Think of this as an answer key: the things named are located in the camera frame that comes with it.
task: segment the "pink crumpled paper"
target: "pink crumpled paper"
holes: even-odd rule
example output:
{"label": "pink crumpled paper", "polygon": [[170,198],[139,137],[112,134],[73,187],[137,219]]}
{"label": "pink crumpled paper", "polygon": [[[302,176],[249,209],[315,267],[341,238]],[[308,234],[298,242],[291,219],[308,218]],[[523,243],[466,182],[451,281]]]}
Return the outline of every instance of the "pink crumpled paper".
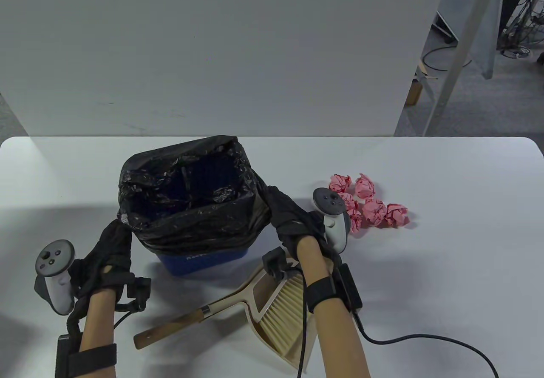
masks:
{"label": "pink crumpled paper", "polygon": [[353,199],[353,195],[351,195],[350,193],[338,193],[338,195],[340,195],[340,198],[344,200],[348,215],[354,215],[359,209],[359,201]]}
{"label": "pink crumpled paper", "polygon": [[355,182],[355,193],[360,199],[369,199],[376,193],[374,191],[374,183],[366,175],[361,176]]}
{"label": "pink crumpled paper", "polygon": [[338,195],[340,195],[340,198],[346,204],[346,212],[351,220],[351,232],[359,232],[362,223],[362,216],[359,212],[359,201],[356,201],[350,193],[338,193]]}
{"label": "pink crumpled paper", "polygon": [[338,174],[334,174],[331,177],[331,183],[329,184],[329,189],[334,191],[335,193],[345,193],[350,185],[351,185],[350,176],[339,176]]}
{"label": "pink crumpled paper", "polygon": [[349,218],[351,220],[351,233],[359,232],[363,223],[363,216],[359,211],[355,211]]}
{"label": "pink crumpled paper", "polygon": [[405,226],[410,222],[408,218],[408,208],[400,204],[387,205],[387,213],[385,215],[387,224],[392,227]]}
{"label": "pink crumpled paper", "polygon": [[355,182],[355,194],[362,199],[362,202],[354,199],[348,193],[351,185],[350,176],[335,174],[331,177],[329,189],[338,193],[346,204],[346,211],[351,220],[351,233],[357,233],[361,227],[368,226],[389,226],[401,227],[410,223],[408,209],[404,205],[385,205],[379,199],[375,199],[374,183],[370,178],[361,174]]}
{"label": "pink crumpled paper", "polygon": [[387,215],[387,207],[379,199],[367,199],[361,211],[371,226],[379,226]]}

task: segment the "white partition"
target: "white partition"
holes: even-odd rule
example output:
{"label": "white partition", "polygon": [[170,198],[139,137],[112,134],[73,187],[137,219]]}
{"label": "white partition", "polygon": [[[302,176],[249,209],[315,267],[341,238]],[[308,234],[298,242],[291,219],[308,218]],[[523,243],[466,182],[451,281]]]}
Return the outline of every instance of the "white partition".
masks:
{"label": "white partition", "polygon": [[30,135],[392,135],[439,0],[0,0]]}

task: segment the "floor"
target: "floor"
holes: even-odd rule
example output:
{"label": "floor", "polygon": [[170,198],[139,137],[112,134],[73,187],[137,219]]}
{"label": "floor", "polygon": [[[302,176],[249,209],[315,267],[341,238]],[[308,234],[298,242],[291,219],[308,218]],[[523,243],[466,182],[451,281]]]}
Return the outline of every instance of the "floor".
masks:
{"label": "floor", "polygon": [[[431,31],[423,53],[444,46],[441,37]],[[535,141],[544,152],[544,67],[536,58],[544,45],[533,48],[525,59],[507,59],[497,53],[495,73],[484,80],[476,65],[463,69],[439,125],[439,136],[522,136]],[[427,63],[447,69],[453,50],[431,54]],[[429,81],[435,93],[446,75],[429,71],[437,80]],[[404,108],[396,136],[420,135],[432,104],[423,93],[416,106]],[[0,144],[13,136],[25,136],[25,130],[0,96]]]}

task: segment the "black wrist strap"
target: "black wrist strap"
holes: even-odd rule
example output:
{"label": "black wrist strap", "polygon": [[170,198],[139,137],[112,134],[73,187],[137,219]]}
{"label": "black wrist strap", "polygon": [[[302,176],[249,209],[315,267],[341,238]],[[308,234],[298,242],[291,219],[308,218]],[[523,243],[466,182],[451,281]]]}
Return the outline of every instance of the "black wrist strap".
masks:
{"label": "black wrist strap", "polygon": [[308,311],[313,313],[315,306],[329,298],[337,298],[338,293],[331,276],[324,277],[306,287]]}
{"label": "black wrist strap", "polygon": [[115,302],[121,300],[125,285],[134,283],[134,273],[130,272],[108,272],[100,276],[99,289],[111,288],[115,290]]}
{"label": "black wrist strap", "polygon": [[90,374],[103,368],[113,367],[116,363],[116,344],[76,352],[68,357],[68,377]]}

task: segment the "blue trash can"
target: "blue trash can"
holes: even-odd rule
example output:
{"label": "blue trash can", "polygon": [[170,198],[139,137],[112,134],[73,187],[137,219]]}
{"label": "blue trash can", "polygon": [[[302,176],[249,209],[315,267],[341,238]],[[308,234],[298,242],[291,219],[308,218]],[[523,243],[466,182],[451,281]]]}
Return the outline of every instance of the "blue trash can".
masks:
{"label": "blue trash can", "polygon": [[173,276],[183,276],[198,270],[206,269],[243,258],[247,249],[226,250],[223,252],[195,254],[191,256],[172,256],[158,254],[157,257]]}

